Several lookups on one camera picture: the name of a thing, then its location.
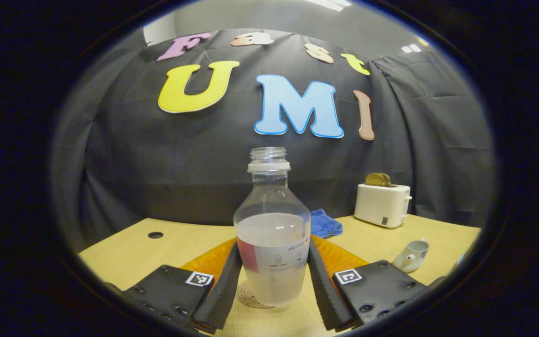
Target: wall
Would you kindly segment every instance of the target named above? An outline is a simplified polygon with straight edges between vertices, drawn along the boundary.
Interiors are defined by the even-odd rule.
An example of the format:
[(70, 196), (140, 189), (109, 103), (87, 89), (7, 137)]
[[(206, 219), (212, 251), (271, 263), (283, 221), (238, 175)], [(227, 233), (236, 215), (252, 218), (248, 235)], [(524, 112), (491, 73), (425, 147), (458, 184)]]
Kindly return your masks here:
[(264, 28), (315, 37), (369, 59), (402, 53), (416, 34), (364, 4), (340, 12), (303, 0), (202, 0), (161, 17), (144, 29), (147, 41), (227, 28)]

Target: white cup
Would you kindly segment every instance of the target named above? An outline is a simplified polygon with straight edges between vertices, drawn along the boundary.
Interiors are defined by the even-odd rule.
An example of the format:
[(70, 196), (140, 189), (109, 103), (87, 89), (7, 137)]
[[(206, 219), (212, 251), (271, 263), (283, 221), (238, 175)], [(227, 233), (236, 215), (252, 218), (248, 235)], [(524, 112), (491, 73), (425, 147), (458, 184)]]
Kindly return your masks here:
[(405, 249), (396, 256), (392, 264), (405, 273), (414, 271), (422, 265), (423, 261), (425, 261), (428, 249), (430, 249), (430, 244), (428, 244), (425, 239), (411, 241), (407, 243)]

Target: blue letter m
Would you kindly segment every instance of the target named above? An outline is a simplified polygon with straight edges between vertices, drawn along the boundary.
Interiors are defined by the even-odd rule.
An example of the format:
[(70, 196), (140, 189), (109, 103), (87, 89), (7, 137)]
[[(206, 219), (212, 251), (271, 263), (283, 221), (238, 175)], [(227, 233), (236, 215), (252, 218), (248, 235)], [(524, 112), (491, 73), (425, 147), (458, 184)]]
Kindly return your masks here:
[(257, 81), (263, 85), (263, 116), (255, 124), (259, 134), (284, 134), (288, 130), (280, 119), (280, 107), (284, 109), (298, 134), (305, 131), (311, 114), (315, 111), (315, 122), (311, 132), (317, 137), (341, 138), (344, 130), (338, 124), (334, 107), (333, 86), (313, 81), (301, 97), (284, 76), (259, 75)]

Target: plastic bottle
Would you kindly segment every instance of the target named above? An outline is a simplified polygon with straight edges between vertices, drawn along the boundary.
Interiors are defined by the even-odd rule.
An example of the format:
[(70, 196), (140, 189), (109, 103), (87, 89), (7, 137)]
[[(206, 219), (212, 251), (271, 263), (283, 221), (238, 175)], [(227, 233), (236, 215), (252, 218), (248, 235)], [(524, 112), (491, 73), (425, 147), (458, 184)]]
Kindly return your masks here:
[(253, 190), (234, 213), (238, 250), (255, 299), (279, 307), (301, 292), (311, 214), (288, 189), (284, 147), (252, 149), (251, 158)]

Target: white toaster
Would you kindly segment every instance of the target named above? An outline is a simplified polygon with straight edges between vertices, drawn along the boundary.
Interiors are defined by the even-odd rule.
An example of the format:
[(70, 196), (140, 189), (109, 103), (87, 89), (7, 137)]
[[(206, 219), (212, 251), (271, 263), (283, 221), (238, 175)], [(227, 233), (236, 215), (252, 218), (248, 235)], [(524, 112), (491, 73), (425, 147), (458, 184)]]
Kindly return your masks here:
[(355, 218), (384, 226), (398, 227), (405, 222), (411, 188), (404, 185), (392, 187), (359, 184)]

